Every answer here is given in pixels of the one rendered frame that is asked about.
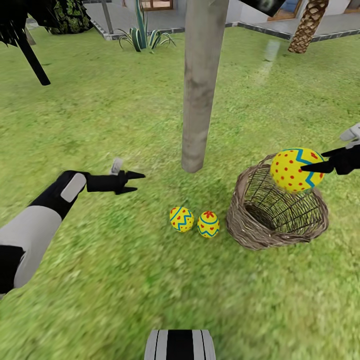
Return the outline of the easter egg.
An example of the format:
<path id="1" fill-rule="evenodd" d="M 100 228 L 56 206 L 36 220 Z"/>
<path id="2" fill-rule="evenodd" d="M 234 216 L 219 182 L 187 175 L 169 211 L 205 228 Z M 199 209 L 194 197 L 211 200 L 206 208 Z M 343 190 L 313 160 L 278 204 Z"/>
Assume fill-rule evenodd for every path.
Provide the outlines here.
<path id="1" fill-rule="evenodd" d="M 218 217 L 212 211 L 205 211 L 197 221 L 197 228 L 204 237 L 215 237 L 220 229 Z"/>
<path id="2" fill-rule="evenodd" d="M 326 173 L 302 171 L 301 167 L 326 160 L 314 150 L 293 147 L 279 152 L 271 163 L 271 178 L 276 186 L 287 191 L 304 193 L 316 187 Z"/>
<path id="3" fill-rule="evenodd" d="M 172 226 L 179 232 L 187 232 L 193 226 L 194 215 L 185 207 L 175 207 L 170 212 Z"/>

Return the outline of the robot trunk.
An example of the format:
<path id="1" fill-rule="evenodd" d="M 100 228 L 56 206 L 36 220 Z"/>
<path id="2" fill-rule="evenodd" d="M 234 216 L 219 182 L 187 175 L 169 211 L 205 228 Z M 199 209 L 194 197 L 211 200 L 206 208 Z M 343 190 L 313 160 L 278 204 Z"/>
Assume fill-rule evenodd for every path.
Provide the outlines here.
<path id="1" fill-rule="evenodd" d="M 144 360 L 216 360 L 208 329 L 153 329 Z"/>

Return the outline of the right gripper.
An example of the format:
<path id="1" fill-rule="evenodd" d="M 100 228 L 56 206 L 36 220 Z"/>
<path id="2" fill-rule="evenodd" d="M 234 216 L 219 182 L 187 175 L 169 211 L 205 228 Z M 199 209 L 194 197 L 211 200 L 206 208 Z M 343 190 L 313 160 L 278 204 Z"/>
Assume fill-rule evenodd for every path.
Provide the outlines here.
<path id="1" fill-rule="evenodd" d="M 303 172 L 331 173 L 336 168 L 338 175 L 347 175 L 354 169 L 360 169 L 360 145 L 350 149 L 332 150 L 322 153 L 321 156 L 329 157 L 329 160 L 302 166 L 301 170 Z"/>

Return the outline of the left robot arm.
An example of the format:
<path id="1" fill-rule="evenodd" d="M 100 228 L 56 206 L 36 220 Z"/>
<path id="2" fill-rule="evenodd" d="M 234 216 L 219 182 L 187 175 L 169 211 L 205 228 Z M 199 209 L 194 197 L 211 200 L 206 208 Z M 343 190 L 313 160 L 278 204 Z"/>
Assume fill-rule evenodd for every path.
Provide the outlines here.
<path id="1" fill-rule="evenodd" d="M 129 179 L 145 178 L 142 173 L 120 170 L 121 158 L 115 158 L 108 175 L 85 171 L 62 173 L 27 208 L 0 228 L 0 301 L 16 288 L 23 287 L 37 272 L 62 220 L 86 185 L 87 192 L 136 191 L 126 187 Z"/>

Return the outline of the wicker basket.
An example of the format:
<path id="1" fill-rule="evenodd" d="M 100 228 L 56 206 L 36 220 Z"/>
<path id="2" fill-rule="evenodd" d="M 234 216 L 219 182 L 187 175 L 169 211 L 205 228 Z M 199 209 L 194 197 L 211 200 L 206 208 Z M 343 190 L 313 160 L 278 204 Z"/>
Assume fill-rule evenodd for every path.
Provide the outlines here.
<path id="1" fill-rule="evenodd" d="M 330 223 L 328 205 L 316 187 L 304 193 L 278 188 L 271 177 L 271 165 L 264 164 L 276 155 L 268 154 L 237 176 L 225 225 L 231 237 L 245 249 L 259 251 L 310 243 L 327 231 Z M 259 187 L 249 187 L 252 184 L 251 187 Z M 255 191 L 254 195 L 246 195 L 249 188 Z"/>

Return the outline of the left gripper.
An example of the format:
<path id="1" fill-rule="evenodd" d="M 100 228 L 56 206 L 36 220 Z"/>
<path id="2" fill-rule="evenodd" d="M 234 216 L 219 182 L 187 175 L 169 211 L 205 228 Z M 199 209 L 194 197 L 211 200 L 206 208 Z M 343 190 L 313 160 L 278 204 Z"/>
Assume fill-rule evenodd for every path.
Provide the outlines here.
<path id="1" fill-rule="evenodd" d="M 116 196 L 120 194 L 136 191 L 137 187 L 126 187 L 129 179 L 145 178 L 142 173 L 120 170 L 118 175 L 101 175 L 101 192 L 115 192 Z"/>

